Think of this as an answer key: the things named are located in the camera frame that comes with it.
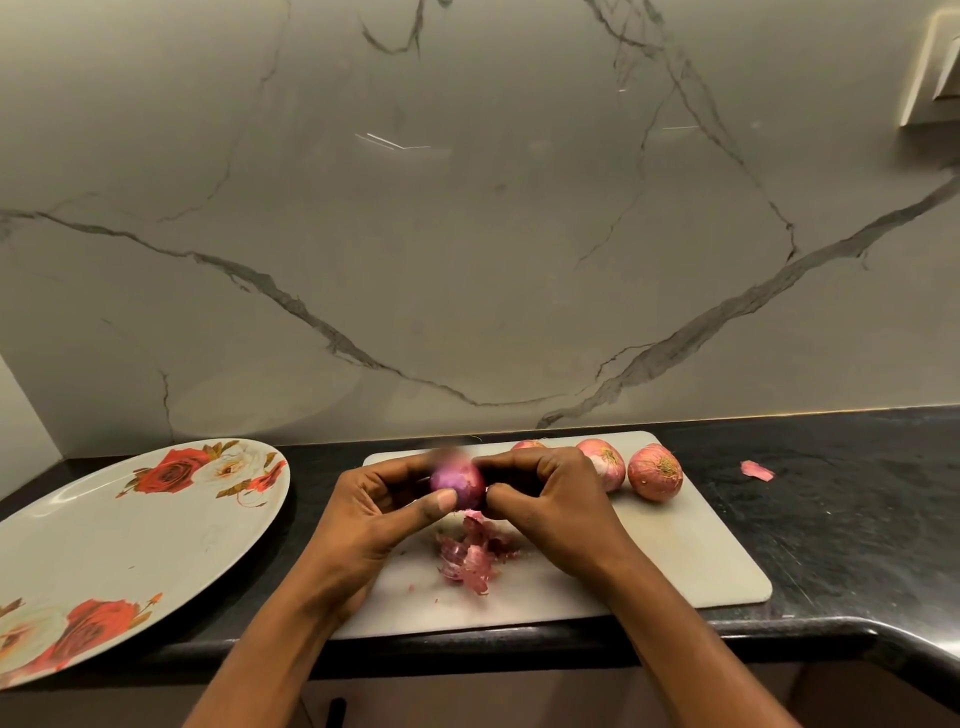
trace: black granite countertop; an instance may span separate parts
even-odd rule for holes
[[[960,711],[960,406],[482,435],[647,429],[774,584],[764,604],[703,610],[748,662],[865,659]],[[338,474],[421,439],[283,447],[292,488],[235,567],[135,638],[21,690],[203,681],[305,546]],[[57,465],[0,519],[120,458]],[[773,470],[747,478],[739,463]],[[315,677],[636,664],[612,617],[332,642]]]

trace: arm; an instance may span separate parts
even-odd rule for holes
[[[340,476],[317,530],[230,651],[185,728],[283,728],[327,638],[359,609],[394,546],[456,506],[453,491],[414,500],[432,456]]]
[[[685,728],[796,728],[797,722],[737,660],[636,546],[590,461],[575,448],[521,449],[474,459],[492,516],[507,518],[558,568],[603,599]]]

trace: peeled onion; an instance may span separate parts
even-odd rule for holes
[[[430,475],[430,490],[441,491],[452,488],[457,492],[457,508],[463,511],[476,508],[487,492],[487,482],[483,475],[463,454],[451,456]]]
[[[680,492],[684,471],[670,450],[654,443],[630,458],[627,478],[637,495],[663,503]]]
[[[545,447],[546,445],[544,445],[540,440],[520,440],[520,442],[514,445],[511,449],[545,448]]]
[[[627,474],[627,469],[623,464],[623,458],[613,445],[606,440],[591,437],[578,443],[577,449],[592,461],[605,491],[609,493],[623,485],[623,477]]]

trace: marble backsplash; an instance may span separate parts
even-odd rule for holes
[[[68,456],[960,400],[936,7],[14,2],[0,353]]]

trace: person's left hand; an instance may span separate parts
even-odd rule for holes
[[[343,473],[287,586],[337,625],[349,619],[394,546],[456,507],[452,490],[423,495],[435,465],[427,452]]]

